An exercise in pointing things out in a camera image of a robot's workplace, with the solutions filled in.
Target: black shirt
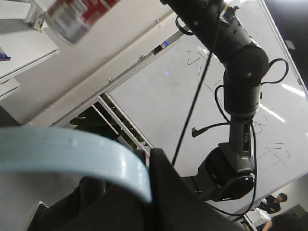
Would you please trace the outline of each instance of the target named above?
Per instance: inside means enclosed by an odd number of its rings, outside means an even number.
[[[265,198],[267,200],[267,205],[261,202],[261,204],[258,206],[258,208],[263,209],[264,211],[267,211],[267,213],[277,213],[281,210],[279,202],[275,203],[275,197],[272,195],[269,195]]]
[[[294,214],[282,214],[274,216],[271,221],[273,226],[269,231],[301,231],[297,226],[298,218]]]

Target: whiteboard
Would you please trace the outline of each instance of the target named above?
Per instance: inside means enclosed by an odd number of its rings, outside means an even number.
[[[265,50],[269,60],[284,58],[291,65],[283,83],[265,84],[261,88],[263,99],[254,121],[258,199],[307,172],[308,102],[298,83],[300,76],[265,4],[260,0],[236,0],[232,5],[239,6],[236,15],[243,28]],[[152,145],[165,150],[170,160],[201,77],[206,53],[196,37],[183,36],[107,92]],[[263,81],[280,79],[284,70],[283,62],[275,64]],[[214,90],[222,84],[223,73],[223,65],[213,57],[175,165],[181,176],[195,175],[210,151],[218,143],[228,141],[228,126],[191,137],[193,127],[200,129],[224,122],[214,101]],[[223,102],[222,91],[218,97]],[[248,205],[251,196],[250,192],[240,200],[215,204],[235,212]]]

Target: white shelf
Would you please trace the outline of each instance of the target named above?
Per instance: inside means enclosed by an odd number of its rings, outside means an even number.
[[[15,77],[56,54],[57,45],[22,20],[0,20],[0,47],[11,57],[0,62],[0,83]]]
[[[19,87],[20,84],[14,78],[0,83],[0,100],[3,100],[4,98],[18,91]]]
[[[31,3],[0,0],[0,19],[25,19]]]

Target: black cable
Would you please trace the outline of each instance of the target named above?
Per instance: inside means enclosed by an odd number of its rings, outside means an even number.
[[[202,133],[206,132],[207,130],[209,130],[209,129],[211,129],[211,128],[215,128],[215,127],[223,126],[223,125],[230,125],[230,124],[227,123],[227,122],[225,122],[225,123],[212,124],[212,125],[210,125],[210,126],[201,128],[201,129],[199,129],[199,130],[194,130],[194,129],[192,129],[192,137],[195,138],[195,137],[201,135]]]
[[[219,109],[219,111],[220,111],[222,117],[224,117],[224,119],[227,121],[227,123],[230,124],[230,125],[233,125],[233,126],[237,126],[237,124],[232,123],[232,122],[227,118],[227,116],[226,116],[226,115],[224,114],[224,112],[222,111],[221,106],[220,106],[220,104],[219,104],[219,102],[218,102],[217,92],[218,92],[219,88],[222,88],[222,87],[223,87],[223,85],[219,85],[219,86],[217,86],[216,89],[215,89],[214,96],[215,96],[216,105],[217,105],[217,107],[218,107],[218,109]]]
[[[255,175],[255,183],[254,183],[254,192],[253,192],[252,199],[251,199],[249,207],[243,213],[234,214],[234,213],[225,212],[225,211],[223,211],[223,210],[221,210],[219,208],[216,208],[215,206],[210,205],[213,209],[215,209],[215,210],[217,210],[217,211],[219,211],[221,213],[227,214],[229,216],[239,217],[239,216],[245,215],[247,212],[249,212],[251,210],[252,206],[254,205],[255,198],[256,198],[256,191],[257,191],[257,155],[256,155],[256,153],[257,153],[257,140],[256,140],[255,128],[254,128],[254,125],[253,125],[252,121],[250,123],[250,127],[251,127],[253,138],[254,138],[254,163],[255,163],[254,175]]]
[[[280,58],[279,58],[279,59],[274,59],[274,60],[272,60],[272,61],[269,63],[269,66],[272,67],[273,64],[276,63],[276,62],[278,62],[278,61],[284,61],[284,62],[285,62],[285,73],[284,73],[283,77],[282,77],[281,79],[279,79],[278,81],[274,81],[274,82],[263,82],[263,83],[261,83],[261,86],[262,86],[263,84],[266,84],[266,83],[269,83],[269,84],[280,83],[280,82],[282,82],[282,81],[284,80],[284,78],[287,76],[287,74],[288,74],[288,72],[289,72],[289,64],[288,64],[288,62],[287,62],[286,60],[280,59]]]
[[[189,31],[185,30],[183,27],[181,27],[181,25],[180,25],[179,22],[178,22],[178,19],[179,19],[179,17],[177,17],[177,18],[175,19],[175,25],[176,25],[177,28],[180,30],[180,32],[182,32],[182,33],[185,34],[185,35],[189,35],[189,36],[194,35],[192,32],[189,32]]]
[[[179,150],[180,150],[180,147],[181,147],[181,144],[182,144],[182,141],[183,141],[183,138],[184,138],[184,135],[185,135],[185,132],[186,132],[186,129],[187,129],[187,126],[188,126],[188,123],[192,117],[192,112],[193,112],[193,109],[194,109],[194,106],[196,104],[196,101],[197,101],[197,98],[198,98],[198,95],[199,95],[199,92],[201,90],[201,87],[202,87],[202,84],[203,84],[203,81],[205,79],[205,76],[206,76],[206,72],[208,70],[208,67],[209,67],[209,64],[210,64],[210,61],[211,61],[211,58],[212,58],[212,54],[213,54],[213,51],[216,47],[216,42],[217,42],[217,37],[218,37],[218,30],[219,30],[219,19],[220,19],[220,7],[221,7],[221,3],[223,1],[219,1],[219,6],[218,6],[218,12],[217,12],[217,20],[216,20],[216,25],[215,25],[215,36],[213,38],[213,46],[211,47],[211,50],[210,50],[210,53],[208,55],[208,59],[207,59],[207,62],[205,64],[205,68],[204,68],[204,71],[202,73],[202,77],[200,79],[200,82],[199,82],[199,85],[198,85],[198,88],[196,90],[196,93],[194,95],[194,98],[193,98],[193,101],[192,101],[192,105],[190,107],[190,110],[189,110],[189,113],[187,115],[187,118],[186,118],[186,121],[185,121],[185,124],[184,124],[184,127],[183,127],[183,130],[182,130],[182,133],[180,135],[180,139],[179,139],[179,142],[178,142],[178,145],[177,145],[177,148],[176,148],[176,151],[174,153],[174,156],[173,156],[173,159],[172,159],[172,165],[174,166],[175,165],[175,162],[177,160],[177,157],[178,157],[178,154],[179,154]]]

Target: black ceiling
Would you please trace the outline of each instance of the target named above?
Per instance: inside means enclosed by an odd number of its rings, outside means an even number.
[[[295,45],[289,49],[295,65],[308,88],[308,0],[265,0],[283,38]]]

